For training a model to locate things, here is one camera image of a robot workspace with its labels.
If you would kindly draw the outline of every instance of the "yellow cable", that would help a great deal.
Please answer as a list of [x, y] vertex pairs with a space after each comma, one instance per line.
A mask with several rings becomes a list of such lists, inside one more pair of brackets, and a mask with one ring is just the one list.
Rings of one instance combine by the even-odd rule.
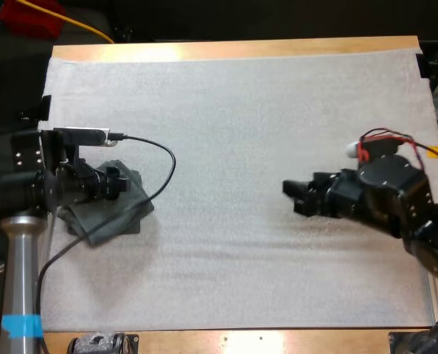
[[20, 2], [21, 4], [27, 5], [29, 7], [31, 7], [32, 9], [36, 9], [39, 10], [43, 13], [46, 13], [48, 15], [60, 18], [66, 22], [69, 22], [70, 24], [74, 24], [75, 26], [79, 26], [84, 28], [85, 30], [91, 31], [93, 33], [96, 33], [97, 35], [99, 35], [100, 37], [103, 37], [104, 39], [106, 39], [109, 43], [114, 43], [114, 41], [112, 39], [110, 39], [107, 35], [105, 35], [104, 33], [102, 33], [101, 31], [99, 31], [96, 28], [90, 27], [87, 24], [82, 24], [81, 22], [75, 21], [73, 19], [71, 19], [70, 17], [66, 17], [64, 15], [61, 15], [60, 13], [54, 13], [53, 11], [50, 11], [48, 9], [44, 9], [43, 7], [40, 7], [36, 4], [33, 4], [32, 2], [28, 2], [26, 0], [17, 0], [17, 2]]

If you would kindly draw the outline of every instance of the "cable connector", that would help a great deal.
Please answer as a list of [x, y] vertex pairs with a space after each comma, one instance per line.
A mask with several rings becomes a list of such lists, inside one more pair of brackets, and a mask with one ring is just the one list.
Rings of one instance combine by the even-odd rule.
[[128, 136], [124, 133], [108, 133], [108, 140], [112, 142], [120, 142], [121, 140], [126, 139]]

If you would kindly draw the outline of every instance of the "red object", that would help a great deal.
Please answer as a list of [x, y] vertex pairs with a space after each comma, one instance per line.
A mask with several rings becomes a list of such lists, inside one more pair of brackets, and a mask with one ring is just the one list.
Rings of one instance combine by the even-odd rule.
[[[34, 5], [65, 15], [65, 9], [56, 0], [28, 0]], [[56, 39], [63, 27], [63, 20], [43, 13], [16, 0], [5, 0], [0, 12], [11, 32], [42, 39]]]

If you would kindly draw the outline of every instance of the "wooden board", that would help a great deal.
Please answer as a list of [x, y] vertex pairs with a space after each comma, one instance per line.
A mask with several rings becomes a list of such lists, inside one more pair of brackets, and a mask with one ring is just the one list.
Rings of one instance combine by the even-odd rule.
[[[96, 62], [166, 62], [374, 52], [418, 47], [415, 36], [55, 46], [52, 57]], [[138, 332], [141, 354], [388, 354], [387, 329], [185, 330]], [[51, 354], [83, 333], [46, 333]]]
[[[389, 354], [389, 331], [183, 330], [136, 334], [140, 354]], [[47, 333], [50, 353], [66, 353], [69, 342], [82, 335]]]
[[276, 41], [55, 46], [52, 57], [96, 62], [162, 62], [283, 55], [362, 53], [418, 48], [415, 36], [285, 39]]

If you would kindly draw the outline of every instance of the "black bracket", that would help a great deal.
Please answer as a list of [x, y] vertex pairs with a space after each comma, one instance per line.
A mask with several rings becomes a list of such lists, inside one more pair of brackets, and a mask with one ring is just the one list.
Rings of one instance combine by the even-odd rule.
[[50, 102], [52, 96], [43, 96], [41, 104], [18, 113], [18, 119], [24, 124], [34, 124], [49, 120]]

